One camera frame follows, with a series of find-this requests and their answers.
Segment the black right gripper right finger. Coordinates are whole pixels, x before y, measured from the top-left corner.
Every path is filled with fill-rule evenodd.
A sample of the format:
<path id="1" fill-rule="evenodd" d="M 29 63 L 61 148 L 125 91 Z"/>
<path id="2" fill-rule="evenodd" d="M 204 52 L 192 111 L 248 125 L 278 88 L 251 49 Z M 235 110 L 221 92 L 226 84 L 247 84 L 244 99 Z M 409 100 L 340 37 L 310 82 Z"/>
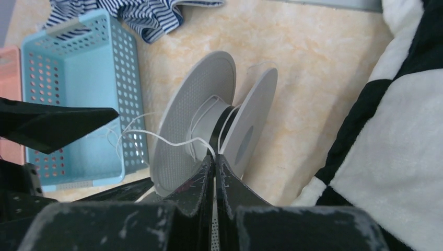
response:
<path id="1" fill-rule="evenodd" d="M 223 155 L 215 164 L 221 250 L 387 250 L 375 221 L 343 206 L 277 207 L 231 169 Z"/>

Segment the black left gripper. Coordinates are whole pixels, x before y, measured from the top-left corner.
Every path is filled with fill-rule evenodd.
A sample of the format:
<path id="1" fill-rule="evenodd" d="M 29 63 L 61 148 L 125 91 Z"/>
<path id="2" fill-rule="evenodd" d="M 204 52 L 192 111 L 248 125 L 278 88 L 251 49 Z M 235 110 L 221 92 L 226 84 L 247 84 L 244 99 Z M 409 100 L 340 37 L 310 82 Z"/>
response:
<path id="1" fill-rule="evenodd" d="M 113 108 L 62 107 L 1 98 L 1 137 L 50 154 L 119 116 Z M 154 187 L 151 178 L 123 184 L 76 200 L 135 202 Z M 1 160 L 1 221 L 38 214 L 57 200 L 43 196 L 36 166 Z"/>

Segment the grey cable spool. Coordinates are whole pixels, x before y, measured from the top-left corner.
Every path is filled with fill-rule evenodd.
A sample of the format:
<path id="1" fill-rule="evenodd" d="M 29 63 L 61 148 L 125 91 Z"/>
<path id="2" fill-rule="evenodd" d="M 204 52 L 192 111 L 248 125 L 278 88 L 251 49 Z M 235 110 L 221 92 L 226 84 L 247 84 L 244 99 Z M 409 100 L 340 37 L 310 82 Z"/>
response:
<path id="1" fill-rule="evenodd" d="M 225 51 L 203 57 L 186 76 L 162 116 L 150 155 L 155 192 L 162 197 L 195 175 L 208 155 L 223 155 L 242 177 L 273 103 L 278 71 L 264 71 L 234 105 L 236 66 Z"/>

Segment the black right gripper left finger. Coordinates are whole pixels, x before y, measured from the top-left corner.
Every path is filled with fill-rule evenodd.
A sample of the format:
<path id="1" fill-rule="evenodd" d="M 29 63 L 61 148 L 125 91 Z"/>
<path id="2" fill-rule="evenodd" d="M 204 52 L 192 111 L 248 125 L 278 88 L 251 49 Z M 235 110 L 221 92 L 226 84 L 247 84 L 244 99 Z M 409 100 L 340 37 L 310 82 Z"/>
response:
<path id="1" fill-rule="evenodd" d="M 34 219 L 19 250 L 210 250 L 214 159 L 156 203 L 53 203 Z"/>

